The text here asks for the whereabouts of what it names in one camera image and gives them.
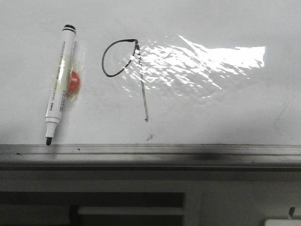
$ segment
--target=white surface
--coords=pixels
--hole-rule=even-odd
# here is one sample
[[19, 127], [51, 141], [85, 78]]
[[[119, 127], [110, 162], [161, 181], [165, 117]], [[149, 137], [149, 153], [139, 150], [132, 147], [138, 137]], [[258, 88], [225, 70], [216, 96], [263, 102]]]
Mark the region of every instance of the white surface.
[[[72, 24], [82, 84], [53, 143], [300, 144], [300, 11], [298, 0], [3, 0], [0, 143], [45, 143], [60, 31]], [[101, 70], [106, 47], [127, 38], [142, 49], [148, 123], [137, 61], [115, 78]], [[127, 60], [121, 46], [131, 51], [112, 48], [108, 69]]]
[[268, 219], [264, 226], [301, 226], [301, 220]]

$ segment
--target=dark slot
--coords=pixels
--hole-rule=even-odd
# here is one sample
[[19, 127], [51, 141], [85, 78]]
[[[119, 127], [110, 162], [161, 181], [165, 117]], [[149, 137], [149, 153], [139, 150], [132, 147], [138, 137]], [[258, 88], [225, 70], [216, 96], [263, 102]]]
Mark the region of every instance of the dark slot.
[[85, 215], [84, 226], [181, 226], [182, 216]]
[[183, 207], [184, 193], [0, 192], [0, 204]]

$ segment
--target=marker barrel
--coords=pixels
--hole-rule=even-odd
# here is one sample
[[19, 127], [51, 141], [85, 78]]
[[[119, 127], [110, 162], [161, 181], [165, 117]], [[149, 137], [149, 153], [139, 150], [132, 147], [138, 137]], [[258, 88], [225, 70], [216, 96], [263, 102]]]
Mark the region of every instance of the marker barrel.
[[60, 40], [59, 58], [53, 75], [53, 82], [46, 113], [46, 137], [53, 137], [63, 112], [63, 102], [69, 82], [69, 68], [75, 41], [75, 27], [65, 25]]

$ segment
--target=red object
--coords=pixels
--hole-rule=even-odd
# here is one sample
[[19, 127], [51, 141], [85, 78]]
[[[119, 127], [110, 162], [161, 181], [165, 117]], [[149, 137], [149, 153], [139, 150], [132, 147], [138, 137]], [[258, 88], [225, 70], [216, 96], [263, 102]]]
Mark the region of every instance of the red object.
[[72, 71], [67, 93], [71, 94], [74, 91], [76, 91], [78, 88], [79, 88], [79, 75], [75, 71]]

